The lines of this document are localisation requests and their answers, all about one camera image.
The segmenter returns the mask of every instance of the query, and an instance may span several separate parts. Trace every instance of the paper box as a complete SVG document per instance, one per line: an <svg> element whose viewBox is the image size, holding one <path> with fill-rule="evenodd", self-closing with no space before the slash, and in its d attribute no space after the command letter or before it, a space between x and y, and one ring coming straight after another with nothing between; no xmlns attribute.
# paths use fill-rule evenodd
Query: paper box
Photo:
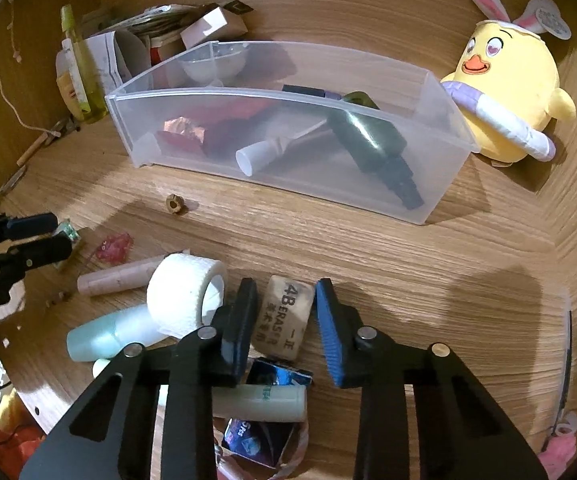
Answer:
<svg viewBox="0 0 577 480"><path fill-rule="evenodd" d="M182 31L186 48L213 40L234 40L246 34L248 28L241 16L217 7Z"/></svg>

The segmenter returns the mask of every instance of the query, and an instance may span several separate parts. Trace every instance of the small blue box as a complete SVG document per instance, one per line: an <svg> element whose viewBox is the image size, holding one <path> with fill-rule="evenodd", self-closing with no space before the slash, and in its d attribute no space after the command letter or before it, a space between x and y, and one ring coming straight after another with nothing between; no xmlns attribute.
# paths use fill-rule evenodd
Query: small blue box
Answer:
<svg viewBox="0 0 577 480"><path fill-rule="evenodd" d="M313 382L313 373L257 358L246 379L247 384L288 386ZM255 422L232 418L224 431L222 446L231 452L267 467L280 463L288 439L297 427L296 422Z"/></svg>

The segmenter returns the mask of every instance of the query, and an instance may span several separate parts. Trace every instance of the yellow bottle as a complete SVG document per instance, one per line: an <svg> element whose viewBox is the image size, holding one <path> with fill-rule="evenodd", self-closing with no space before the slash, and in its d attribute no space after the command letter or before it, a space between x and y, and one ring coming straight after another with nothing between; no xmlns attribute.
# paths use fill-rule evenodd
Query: yellow bottle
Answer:
<svg viewBox="0 0 577 480"><path fill-rule="evenodd" d="M75 25L70 4L62 7L62 46L66 51L69 73L77 95L77 102L84 114L85 123L94 123L108 113L104 91L98 82L95 62Z"/></svg>

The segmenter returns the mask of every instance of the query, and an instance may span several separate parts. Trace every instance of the small plush toy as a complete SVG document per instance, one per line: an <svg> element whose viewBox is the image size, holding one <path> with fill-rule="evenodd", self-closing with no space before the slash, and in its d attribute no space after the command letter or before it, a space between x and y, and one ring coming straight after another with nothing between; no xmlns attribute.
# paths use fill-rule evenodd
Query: small plush toy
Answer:
<svg viewBox="0 0 577 480"><path fill-rule="evenodd" d="M457 69L442 84L494 166L526 154L551 160L555 145L542 130L551 117L574 119L575 104L559 88L553 55L537 34L567 40L571 30L552 0L530 0L513 23L500 0L473 1L489 19L477 24Z"/></svg>

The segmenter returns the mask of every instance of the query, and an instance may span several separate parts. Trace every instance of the plush toy cartoon eye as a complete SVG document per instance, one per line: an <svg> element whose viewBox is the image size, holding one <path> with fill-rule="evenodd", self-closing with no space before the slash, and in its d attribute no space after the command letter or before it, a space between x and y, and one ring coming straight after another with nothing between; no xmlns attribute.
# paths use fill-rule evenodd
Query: plush toy cartoon eye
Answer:
<svg viewBox="0 0 577 480"><path fill-rule="evenodd" d="M486 54L488 57L497 56L502 48L504 48L504 42L501 38L491 38L486 44Z"/></svg>

